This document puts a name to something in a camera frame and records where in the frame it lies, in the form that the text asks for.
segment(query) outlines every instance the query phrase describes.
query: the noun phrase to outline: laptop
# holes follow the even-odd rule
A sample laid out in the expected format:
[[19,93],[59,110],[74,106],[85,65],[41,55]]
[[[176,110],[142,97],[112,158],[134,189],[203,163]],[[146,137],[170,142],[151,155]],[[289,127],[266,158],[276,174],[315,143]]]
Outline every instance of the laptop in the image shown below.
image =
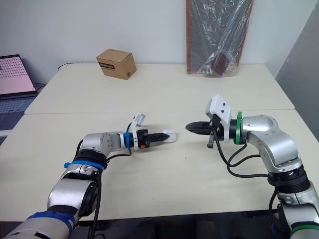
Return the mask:
[[1,56],[0,130],[13,129],[37,94],[20,56]]

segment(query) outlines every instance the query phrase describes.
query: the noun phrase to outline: gray wall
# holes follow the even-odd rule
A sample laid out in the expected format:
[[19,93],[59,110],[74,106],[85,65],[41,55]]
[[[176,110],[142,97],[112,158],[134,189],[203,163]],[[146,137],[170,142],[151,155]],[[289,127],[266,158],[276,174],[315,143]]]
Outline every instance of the gray wall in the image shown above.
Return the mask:
[[[241,63],[276,76],[317,0],[255,0]],[[184,63],[185,0],[0,0],[0,56],[20,54],[34,82],[107,48],[137,63]]]
[[319,3],[276,79],[319,140]]

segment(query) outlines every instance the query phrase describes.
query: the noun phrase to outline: power cord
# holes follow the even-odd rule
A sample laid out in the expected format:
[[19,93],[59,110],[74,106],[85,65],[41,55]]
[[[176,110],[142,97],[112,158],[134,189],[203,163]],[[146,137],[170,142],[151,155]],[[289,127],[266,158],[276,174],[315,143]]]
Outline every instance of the power cord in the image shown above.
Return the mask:
[[233,155],[230,156],[230,158],[227,160],[224,153],[223,153],[223,150],[221,149],[221,146],[220,146],[220,143],[219,143],[219,138],[218,138],[218,135],[217,135],[217,132],[216,130],[214,129],[213,130],[213,134],[214,134],[214,139],[216,141],[216,144],[217,144],[217,148],[218,148],[218,152],[220,154],[220,157],[222,158],[222,160],[224,161],[224,163],[227,165],[227,170],[228,172],[235,176],[235,177],[239,177],[239,178],[257,178],[257,177],[266,177],[266,178],[270,178],[270,176],[268,174],[264,174],[264,173],[259,173],[259,174],[249,174],[249,175],[242,175],[242,174],[237,174],[237,173],[234,173],[230,170],[230,167],[236,167],[238,165],[240,165],[241,163],[245,162],[247,159],[250,159],[250,158],[254,158],[254,157],[260,157],[260,155],[258,154],[254,154],[254,155],[250,155],[250,156],[247,156],[243,159],[241,159],[239,162],[235,163],[235,164],[230,164],[231,160],[238,154],[240,153],[241,151],[243,151],[247,145],[245,144],[243,147],[241,147],[239,150],[237,150],[235,153],[233,153]]
[[[131,126],[131,123],[128,125],[127,127],[127,131],[129,131],[129,128]],[[79,151],[80,151],[80,147],[82,144],[83,140],[81,140],[78,143],[78,146],[76,148],[76,153],[75,153],[75,157],[78,155]],[[131,156],[132,152],[131,149],[129,148],[129,154],[116,154],[113,155],[111,157],[108,157],[106,159],[106,163],[104,166],[104,169],[106,169],[107,167],[107,163],[115,157],[122,157],[122,156]],[[98,171],[98,175],[97,175],[97,184],[98,184],[98,195],[97,195],[97,199],[96,199],[96,208],[95,208],[95,214],[94,214],[94,219],[93,219],[93,224],[92,226],[89,227],[89,232],[88,232],[88,239],[94,239],[95,237],[101,236],[103,239],[106,239],[105,235],[102,233],[96,234],[95,235],[95,231],[96,231],[96,227],[97,227],[97,222],[98,222],[98,216],[99,216],[99,210],[100,210],[100,204],[101,204],[101,195],[102,195],[102,170]]]
[[[35,85],[41,85],[38,89],[35,88]],[[32,87],[32,91],[35,91],[35,90],[40,90],[41,88],[45,87],[46,84],[43,84],[43,83],[33,83],[33,87]]]
[[65,66],[65,65],[67,65],[67,64],[73,64],[73,63],[72,63],[72,62],[67,62],[67,63],[64,63],[64,64],[60,65],[60,66],[58,67],[58,71],[60,70],[60,68],[61,68],[62,66]]
[[[236,167],[238,165],[240,165],[241,163],[245,162],[247,159],[249,158],[254,158],[254,157],[260,157],[259,154],[253,154],[253,155],[250,155],[250,156],[247,156],[247,157],[244,157],[243,159],[241,159],[240,161],[238,161],[237,163],[235,164],[231,164],[231,161],[234,159],[234,157],[239,154],[241,151],[243,151],[246,147],[247,147],[247,144],[245,144],[243,147],[241,147],[239,150],[237,150],[235,153],[233,153],[230,158],[228,160],[226,160],[225,158],[225,155],[221,149],[221,146],[220,146],[220,143],[219,143],[219,138],[218,138],[218,135],[217,135],[217,132],[216,130],[213,130],[213,134],[214,134],[214,139],[216,141],[216,145],[217,145],[217,148],[218,148],[218,152],[220,154],[220,157],[222,158],[222,160],[225,162],[225,164],[227,165],[227,170],[228,172],[235,176],[235,177],[239,177],[239,178],[257,178],[257,177],[266,177],[266,178],[270,178],[270,175],[268,174],[263,174],[263,173],[259,173],[259,174],[250,174],[250,175],[241,175],[241,174],[237,174],[237,173],[234,173],[230,170],[231,167]],[[278,188],[275,187],[274,189],[274,192],[270,198],[270,201],[269,201],[269,206],[268,206],[268,214],[269,214],[269,218],[270,218],[270,221],[272,223],[272,229],[274,228],[274,230],[278,231],[280,234],[284,235],[284,232],[282,229],[280,229],[276,223],[275,223],[275,220],[274,220],[274,217],[273,217],[273,214],[272,214],[272,207],[273,207],[273,203],[274,203],[274,200],[275,200],[275,197],[277,195],[277,192],[278,192]]]

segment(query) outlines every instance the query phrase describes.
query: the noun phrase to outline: robotic arm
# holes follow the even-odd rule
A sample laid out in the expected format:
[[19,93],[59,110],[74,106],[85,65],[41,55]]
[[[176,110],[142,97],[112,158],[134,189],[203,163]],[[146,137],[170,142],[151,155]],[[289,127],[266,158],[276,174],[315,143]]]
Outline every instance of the robotic arm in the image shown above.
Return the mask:
[[[95,235],[95,224],[101,199],[101,174],[111,158],[130,156],[131,147],[147,148],[152,142],[175,142],[176,133],[148,134],[137,130],[145,115],[138,113],[126,132],[88,134],[80,141],[71,163],[65,163],[65,172],[52,189],[47,211],[37,212],[20,224],[5,239],[67,239],[80,220],[93,213],[95,217],[89,238]],[[110,153],[128,149],[129,154]]]
[[[268,170],[268,175],[261,176],[266,176],[275,187],[281,202],[278,205],[281,228],[289,232],[292,239],[319,238],[318,195],[307,178],[296,144],[279,129],[277,121],[264,115],[242,118],[241,112],[236,120],[231,119],[230,107],[219,95],[208,102],[206,114],[210,122],[193,122],[186,129],[210,135],[209,148],[216,141],[221,150],[219,140],[229,142],[231,139],[235,144],[254,145]],[[234,166],[230,160],[226,163],[228,169]]]

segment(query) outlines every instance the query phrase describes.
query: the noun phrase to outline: green ring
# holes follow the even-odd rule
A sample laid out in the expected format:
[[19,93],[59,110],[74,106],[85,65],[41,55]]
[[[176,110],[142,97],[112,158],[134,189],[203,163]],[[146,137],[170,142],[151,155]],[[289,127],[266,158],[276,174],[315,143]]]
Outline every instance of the green ring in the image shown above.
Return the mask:
[[297,226],[297,227],[295,227],[295,228],[293,228],[291,230],[290,236],[292,236],[295,232],[300,231],[300,230],[304,230],[304,229],[314,229],[314,230],[318,230],[319,231],[319,226],[317,226],[317,225],[301,225],[301,226]]
[[239,111],[238,115],[237,115],[235,144],[240,144],[240,141],[241,141],[240,131],[241,131],[242,119],[243,119],[242,113],[241,113],[241,111]]

